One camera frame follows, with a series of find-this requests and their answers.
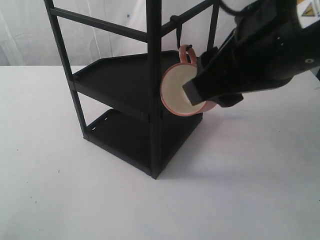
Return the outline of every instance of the warning label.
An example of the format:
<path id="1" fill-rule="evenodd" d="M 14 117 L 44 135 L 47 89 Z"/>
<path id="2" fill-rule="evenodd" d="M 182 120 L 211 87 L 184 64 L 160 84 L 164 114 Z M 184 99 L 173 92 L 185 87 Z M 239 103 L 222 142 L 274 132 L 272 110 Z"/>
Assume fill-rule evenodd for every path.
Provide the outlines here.
<path id="1" fill-rule="evenodd" d="M 320 0 L 297 0 L 297 15 L 303 29 L 320 21 Z"/>

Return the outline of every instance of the shelf bottom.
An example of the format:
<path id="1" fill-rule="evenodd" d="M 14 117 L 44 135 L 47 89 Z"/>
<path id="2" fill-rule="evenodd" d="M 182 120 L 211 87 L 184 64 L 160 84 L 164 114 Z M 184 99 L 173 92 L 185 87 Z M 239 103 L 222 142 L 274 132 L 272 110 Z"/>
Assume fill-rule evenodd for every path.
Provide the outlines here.
<path id="1" fill-rule="evenodd" d="M 179 117 L 165 114 L 162 122 L 162 169 L 202 120 L 202 114 Z M 151 171 L 150 126 L 111 109 L 88 127 L 88 140 L 146 174 Z"/>

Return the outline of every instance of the mug handle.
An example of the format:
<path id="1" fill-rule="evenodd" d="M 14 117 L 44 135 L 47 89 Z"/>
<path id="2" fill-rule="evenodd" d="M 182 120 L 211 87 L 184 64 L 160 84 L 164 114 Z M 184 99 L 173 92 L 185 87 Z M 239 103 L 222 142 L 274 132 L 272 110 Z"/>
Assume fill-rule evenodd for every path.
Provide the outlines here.
<path id="1" fill-rule="evenodd" d="M 194 66 L 197 66 L 197 55 L 195 53 L 195 50 L 192 47 L 189 47 L 190 45 L 182 45 L 179 48 L 179 58 L 180 62 L 182 64 L 188 64 L 188 58 L 187 53 L 189 54 L 191 64 Z"/>

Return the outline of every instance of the mug rim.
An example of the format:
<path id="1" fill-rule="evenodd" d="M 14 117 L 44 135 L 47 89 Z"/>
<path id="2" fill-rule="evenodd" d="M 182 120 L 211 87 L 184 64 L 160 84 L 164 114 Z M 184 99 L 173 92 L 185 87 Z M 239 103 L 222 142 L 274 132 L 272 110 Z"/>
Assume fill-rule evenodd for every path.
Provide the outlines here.
<path id="1" fill-rule="evenodd" d="M 166 108 L 169 112 L 171 112 L 172 114 L 177 115 L 177 116 L 180 116 L 180 117 L 191 117 L 191 116 L 194 116 L 194 115 L 196 115 L 196 114 L 202 113 L 202 110 L 206 107 L 207 102 L 205 101 L 205 102 L 204 102 L 204 105 L 203 105 L 199 110 L 197 110 L 197 111 L 195 111 L 195 112 L 192 112 L 192 113 L 183 114 L 183 113 L 178 113 L 178 112 L 172 110 L 172 109 L 167 105 L 166 101 L 164 100 L 163 94 L 162 94 L 162 86 L 163 86 L 163 82 L 164 82 L 164 79 L 165 79 L 167 73 L 168 73 L 171 69 L 173 69 L 173 68 L 175 68 L 175 67 L 178 67 L 178 66 L 181 66 L 181 65 L 190 65 L 190 66 L 193 66 L 193 67 L 197 68 L 194 64 L 191 64 L 191 63 L 189 63 L 189 62 L 188 62 L 188 63 L 180 62 L 180 63 L 177 63 L 177 64 L 172 65 L 171 67 L 169 67 L 169 68 L 164 72 L 164 74 L 163 74 L 163 76 L 162 76 L 162 79 L 161 79 L 161 84 L 160 84 L 160 98 L 161 98 L 161 101 L 162 101 L 163 105 L 165 106 L 165 108 Z"/>

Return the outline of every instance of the wall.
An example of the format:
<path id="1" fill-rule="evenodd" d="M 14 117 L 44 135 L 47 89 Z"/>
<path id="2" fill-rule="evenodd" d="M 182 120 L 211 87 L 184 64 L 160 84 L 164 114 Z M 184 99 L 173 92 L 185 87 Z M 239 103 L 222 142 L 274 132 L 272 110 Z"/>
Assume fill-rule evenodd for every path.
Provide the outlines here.
<path id="1" fill-rule="evenodd" d="M 180 15 L 202 0 L 162 0 L 162 23 Z M 226 0 L 241 9 L 253 0 Z M 55 0 L 56 7 L 112 23 L 146 31 L 145 0 Z M 182 44 L 193 44 L 200 55 L 206 50 L 212 8 L 183 25 Z M 60 19 L 72 65 L 88 65 L 111 56 L 147 52 L 147 44 L 114 33 Z M 220 11 L 216 45 L 220 46 L 234 28 L 234 18 Z M 162 39 L 163 50 L 176 49 L 176 33 Z M 0 65 L 60 65 L 55 40 L 43 0 L 0 1 Z"/>

